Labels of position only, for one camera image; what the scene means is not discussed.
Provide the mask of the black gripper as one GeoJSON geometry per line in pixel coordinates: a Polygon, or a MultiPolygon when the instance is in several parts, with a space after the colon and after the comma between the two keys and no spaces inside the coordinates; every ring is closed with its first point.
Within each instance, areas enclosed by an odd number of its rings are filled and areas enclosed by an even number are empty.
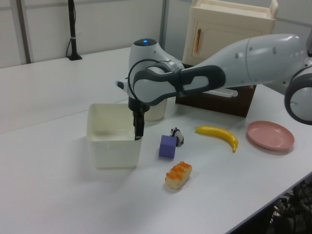
{"type": "Polygon", "coordinates": [[[128,107],[133,112],[133,126],[135,128],[135,140],[139,140],[144,134],[144,114],[149,111],[150,106],[136,100],[128,98],[128,107]]]}

